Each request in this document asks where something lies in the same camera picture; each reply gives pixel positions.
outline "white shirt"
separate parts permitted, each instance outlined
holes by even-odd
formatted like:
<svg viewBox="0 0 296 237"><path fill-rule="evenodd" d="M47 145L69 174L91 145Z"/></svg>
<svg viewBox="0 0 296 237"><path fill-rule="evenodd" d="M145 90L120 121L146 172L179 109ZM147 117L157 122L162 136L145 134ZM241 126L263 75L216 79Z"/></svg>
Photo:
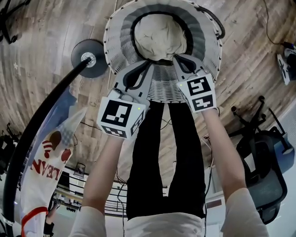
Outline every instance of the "white shirt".
<svg viewBox="0 0 296 237"><path fill-rule="evenodd" d="M221 229L226 237L268 237L249 191L241 188L226 203ZM136 217L126 224L126 237L202 237L201 218L186 213L164 213ZM97 209L84 206L76 216L70 237L106 237L105 217Z"/></svg>

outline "sleeve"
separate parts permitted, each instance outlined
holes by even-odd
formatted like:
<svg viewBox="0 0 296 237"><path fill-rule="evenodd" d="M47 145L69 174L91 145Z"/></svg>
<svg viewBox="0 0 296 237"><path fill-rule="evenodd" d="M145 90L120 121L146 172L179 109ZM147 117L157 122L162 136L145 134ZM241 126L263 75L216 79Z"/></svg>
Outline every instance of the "sleeve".
<svg viewBox="0 0 296 237"><path fill-rule="evenodd" d="M93 207L83 206L77 213L70 237L106 237L104 215Z"/></svg>
<svg viewBox="0 0 296 237"><path fill-rule="evenodd" d="M223 236L268 237L247 188L235 191L226 202L226 217L221 229Z"/></svg>

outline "black handle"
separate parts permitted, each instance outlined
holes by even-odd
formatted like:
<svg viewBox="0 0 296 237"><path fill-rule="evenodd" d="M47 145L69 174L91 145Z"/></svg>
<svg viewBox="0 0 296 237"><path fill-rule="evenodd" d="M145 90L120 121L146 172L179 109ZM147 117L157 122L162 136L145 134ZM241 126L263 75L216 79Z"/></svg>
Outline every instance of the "black handle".
<svg viewBox="0 0 296 237"><path fill-rule="evenodd" d="M205 12L205 13L209 14L214 19L214 21L216 21L216 23L218 24L218 26L220 27L220 30L221 30L221 34L217 36L217 39L223 39L225 36L225 29L224 29L224 26L222 25L221 21L218 19L218 17L215 16L215 14L213 12L211 12L210 10L208 10L207 8L204 8L202 6L198 6L198 7L196 7L196 9L198 11Z"/></svg>

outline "forearm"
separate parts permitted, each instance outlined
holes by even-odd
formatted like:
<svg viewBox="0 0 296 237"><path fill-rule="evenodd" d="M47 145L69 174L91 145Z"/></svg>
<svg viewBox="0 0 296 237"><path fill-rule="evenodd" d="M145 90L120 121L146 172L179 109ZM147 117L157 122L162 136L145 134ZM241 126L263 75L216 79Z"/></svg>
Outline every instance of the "forearm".
<svg viewBox="0 0 296 237"><path fill-rule="evenodd" d="M246 187L245 170L216 110L202 112L207 125L217 173L225 199L237 189Z"/></svg>
<svg viewBox="0 0 296 237"><path fill-rule="evenodd" d="M97 208L104 214L105 203L112 188L122 144L122 138L108 137L86 181L82 206Z"/></svg>

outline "wooden floor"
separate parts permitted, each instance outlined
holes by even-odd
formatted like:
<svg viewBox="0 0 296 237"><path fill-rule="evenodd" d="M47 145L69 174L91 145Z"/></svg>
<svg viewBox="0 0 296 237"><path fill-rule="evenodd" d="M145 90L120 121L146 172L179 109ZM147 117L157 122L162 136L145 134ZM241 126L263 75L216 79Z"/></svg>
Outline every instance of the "wooden floor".
<svg viewBox="0 0 296 237"><path fill-rule="evenodd" d="M266 1L271 38L277 42L295 42L296 4L292 0ZM103 40L104 27L113 13L114 3L115 0L32 0L13 15L9 21L10 33L17 33L19 40L11 45L3 40L0 44L0 129L11 122L16 131L24 130L44 98L72 69L73 47L87 38ZM265 96L266 104L280 115L296 97L296 83L285 86L281 79L276 53L282 53L283 48L271 44L266 37L263 0L197 0L197 3L213 11L226 30L216 95L221 120L227 130L240 127L230 108L237 106L239 113L248 118L258 106L259 95ZM12 1L11 8L17 4L18 0ZM119 0L117 7L122 4L124 2ZM71 85L79 105L88 106L83 121L89 125L96 126L100 100L107 95L108 76L109 70L95 80L78 77ZM273 122L270 114L266 115L268 120L262 128ZM202 117L194 114L194 118L199 135L206 135ZM167 110L164 119L169 120ZM106 135L85 125L80 125L75 134L78 145L68 165L74 167L82 162L89 172ZM126 143L118 165L118 173L123 179L129 176L131 152L132 146ZM164 185L172 178L175 152L173 129L168 125L161 131L159 157ZM203 146L203 154L204 159L209 159L206 146Z"/></svg>

